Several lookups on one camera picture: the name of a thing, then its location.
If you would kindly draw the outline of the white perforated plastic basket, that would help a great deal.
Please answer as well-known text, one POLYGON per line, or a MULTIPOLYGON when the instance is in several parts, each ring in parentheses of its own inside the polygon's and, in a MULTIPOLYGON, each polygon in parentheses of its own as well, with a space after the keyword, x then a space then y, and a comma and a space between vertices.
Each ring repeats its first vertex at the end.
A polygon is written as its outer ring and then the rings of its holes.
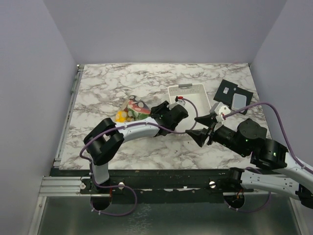
POLYGON ((183 85, 173 85, 168 87, 168 95, 170 103, 175 102, 177 96, 182 96, 185 99, 190 100, 194 106, 185 101, 185 109, 188 112, 188 117, 183 119, 176 127, 177 132, 183 132, 185 130, 191 129, 195 124, 194 118, 196 117, 196 110, 198 116, 202 117, 209 114, 211 105, 203 84, 183 84, 183 85))

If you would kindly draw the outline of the red watermelon slice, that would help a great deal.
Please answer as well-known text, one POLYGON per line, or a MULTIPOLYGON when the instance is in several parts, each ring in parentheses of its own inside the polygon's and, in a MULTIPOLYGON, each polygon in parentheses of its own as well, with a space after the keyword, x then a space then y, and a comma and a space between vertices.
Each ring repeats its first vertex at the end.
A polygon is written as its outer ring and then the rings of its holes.
POLYGON ((145 114, 145 115, 149 115, 151 112, 150 108, 143 101, 137 102, 137 103, 128 102, 128 109, 130 111, 134 111, 134 112, 137 112, 139 114, 145 114))

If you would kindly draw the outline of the clear dotted zip bag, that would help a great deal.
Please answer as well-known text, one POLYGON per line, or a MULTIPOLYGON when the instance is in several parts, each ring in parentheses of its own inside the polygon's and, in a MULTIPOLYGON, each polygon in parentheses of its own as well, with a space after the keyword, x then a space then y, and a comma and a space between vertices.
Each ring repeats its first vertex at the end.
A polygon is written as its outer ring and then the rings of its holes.
POLYGON ((115 115, 115 122, 143 120, 151 113, 149 106, 137 95, 129 96, 115 115))

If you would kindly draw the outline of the yellow bell pepper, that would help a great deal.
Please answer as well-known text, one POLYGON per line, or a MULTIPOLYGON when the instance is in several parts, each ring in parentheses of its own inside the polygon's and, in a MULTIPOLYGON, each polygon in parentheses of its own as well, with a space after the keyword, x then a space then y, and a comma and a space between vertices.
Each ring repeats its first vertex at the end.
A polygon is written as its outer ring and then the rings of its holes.
POLYGON ((118 111, 115 115, 115 122, 131 122, 134 121, 132 112, 126 112, 124 110, 118 111))

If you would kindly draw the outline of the purple eggplant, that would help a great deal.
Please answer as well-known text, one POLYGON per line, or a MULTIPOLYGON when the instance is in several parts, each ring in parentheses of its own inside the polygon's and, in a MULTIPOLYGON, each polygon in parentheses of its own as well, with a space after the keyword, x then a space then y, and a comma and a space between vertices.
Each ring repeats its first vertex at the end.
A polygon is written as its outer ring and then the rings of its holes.
POLYGON ((131 96, 129 96, 128 99, 129 99, 130 103, 132 103, 132 102, 137 103, 137 102, 141 102, 142 101, 141 97, 136 96, 136 95, 131 95, 131 96))

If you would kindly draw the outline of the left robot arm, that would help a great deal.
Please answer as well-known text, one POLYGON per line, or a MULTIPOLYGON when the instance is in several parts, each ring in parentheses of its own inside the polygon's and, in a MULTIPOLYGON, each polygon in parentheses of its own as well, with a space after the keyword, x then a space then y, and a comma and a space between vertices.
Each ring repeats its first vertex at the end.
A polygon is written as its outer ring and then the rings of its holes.
POLYGON ((188 111, 181 96, 173 104, 167 101, 151 108, 150 115, 132 122, 113 122, 111 118, 102 120, 83 140, 85 146, 80 157, 89 161, 92 176, 91 187, 97 193, 107 190, 108 163, 113 159, 120 146, 139 138, 154 138, 178 132, 175 128, 185 118, 188 111))

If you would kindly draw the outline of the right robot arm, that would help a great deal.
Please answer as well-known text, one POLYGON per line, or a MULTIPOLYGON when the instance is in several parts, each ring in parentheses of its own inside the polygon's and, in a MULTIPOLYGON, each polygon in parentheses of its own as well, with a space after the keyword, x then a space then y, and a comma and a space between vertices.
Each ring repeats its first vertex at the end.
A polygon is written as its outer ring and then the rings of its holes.
POLYGON ((219 143, 242 157, 250 156, 250 163, 257 168, 282 175, 275 177, 232 167, 225 177, 215 181, 215 189, 235 192, 261 189, 299 200, 307 208, 313 207, 312 173, 297 163, 284 145, 268 139, 266 128, 250 118, 241 122, 236 131, 218 125, 216 115, 213 114, 195 120, 205 125, 205 128, 187 130, 186 133, 198 146, 219 143))

